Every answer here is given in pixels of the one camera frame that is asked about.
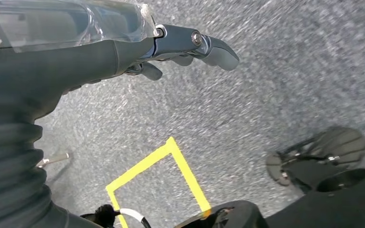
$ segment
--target yellow tape line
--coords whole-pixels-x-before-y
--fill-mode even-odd
[[[174,138],[170,137],[170,139],[167,140],[167,145],[170,148],[172,148],[171,154],[173,155],[175,162],[178,165],[178,168],[180,168],[181,173],[183,174],[183,177],[185,178],[185,181],[187,182],[188,186],[190,187],[201,210],[206,211],[206,210],[210,209],[211,205],[206,200],[205,194],[203,193],[201,187],[199,186],[198,181],[196,180],[193,172],[191,171],[190,167],[188,166],[188,163],[185,160],[183,153],[181,153],[180,149],[178,148],[177,143],[175,142]]]
[[[145,157],[142,161],[138,162],[134,167],[126,171],[120,177],[115,179],[109,185],[107,185],[106,190],[110,197],[110,200],[114,206],[114,209],[119,210],[119,204],[115,198],[114,191],[121,186],[128,183],[134,177],[136,177],[139,173],[147,170],[149,167],[154,165],[156,162],[163,159],[165,156],[171,154],[177,163],[177,166],[180,168],[185,181],[187,182],[188,186],[190,187],[195,199],[197,200],[199,207],[202,211],[206,211],[211,208],[209,202],[206,200],[204,193],[201,190],[193,172],[191,171],[190,167],[188,166],[187,161],[185,160],[183,154],[181,153],[180,149],[177,146],[173,137],[170,137],[166,144],[161,146],[159,149],[155,150],[153,153],[149,154]],[[128,228],[128,225],[125,221],[123,216],[119,216],[121,226],[123,228]]]

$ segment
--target gray carpet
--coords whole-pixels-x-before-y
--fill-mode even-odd
[[[60,206],[81,214],[108,203],[105,186],[173,136],[211,205],[250,200],[268,216],[297,195],[267,176],[266,153],[334,124],[365,134],[365,1],[146,2],[158,23],[222,38],[241,63],[159,63],[160,81],[121,76],[64,96],[37,121],[47,156],[73,156],[47,167]],[[200,210],[170,157],[115,194],[152,227]]]

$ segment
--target caster wheel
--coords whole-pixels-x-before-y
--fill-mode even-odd
[[[330,127],[313,138],[268,155],[266,166],[274,181],[282,186],[289,186],[291,180],[283,171],[283,165],[288,161],[314,159],[324,164],[353,168],[364,156],[365,137],[360,131],[346,127]]]
[[[269,176],[282,186],[289,186],[291,181],[282,169],[282,159],[278,153],[272,153],[267,157],[267,171]]]
[[[365,156],[365,137],[352,128],[331,127],[316,139],[306,154],[324,157],[335,166],[353,168]]]

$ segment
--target screw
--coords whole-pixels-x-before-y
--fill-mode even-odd
[[[338,160],[340,157],[339,156],[329,156],[328,157],[328,160],[330,161],[330,162],[332,162],[332,161],[335,161],[335,160]]]
[[[202,44],[202,36],[198,31],[194,31],[191,35],[191,38],[192,38],[192,42],[196,46],[200,46]]]
[[[157,28],[156,30],[157,30],[157,33],[159,34],[159,35],[157,36],[158,38],[162,38],[162,37],[164,37],[164,31],[163,31],[163,29],[161,29],[161,28]]]

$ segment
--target plastic wrap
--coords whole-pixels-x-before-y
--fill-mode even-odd
[[[50,50],[157,36],[146,4],[113,0],[0,0],[0,48]]]

